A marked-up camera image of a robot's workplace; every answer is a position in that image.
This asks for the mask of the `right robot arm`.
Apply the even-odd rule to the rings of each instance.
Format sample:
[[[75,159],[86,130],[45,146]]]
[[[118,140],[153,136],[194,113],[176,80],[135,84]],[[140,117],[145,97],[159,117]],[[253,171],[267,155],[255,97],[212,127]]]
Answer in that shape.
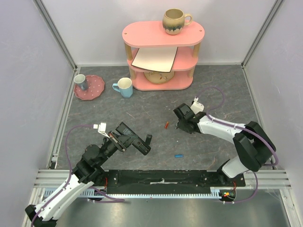
[[[177,128],[189,134],[208,134],[233,144],[237,157],[221,166],[217,181],[228,186],[234,178],[246,171],[257,172],[271,156],[276,157],[276,147],[257,122],[238,124],[212,117],[201,108],[181,104],[174,109],[178,117]]]

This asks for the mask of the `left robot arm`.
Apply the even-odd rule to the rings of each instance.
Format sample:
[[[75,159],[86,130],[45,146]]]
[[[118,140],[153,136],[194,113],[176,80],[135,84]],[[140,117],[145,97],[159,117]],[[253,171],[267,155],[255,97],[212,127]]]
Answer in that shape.
[[[116,151],[126,151],[133,145],[137,149],[143,144],[136,134],[117,135],[113,132],[104,138],[101,147],[89,145],[81,160],[72,169],[68,178],[47,199],[37,205],[28,205],[26,214],[32,227],[54,227],[63,212],[91,186],[99,186],[104,181],[104,169],[101,167]]]

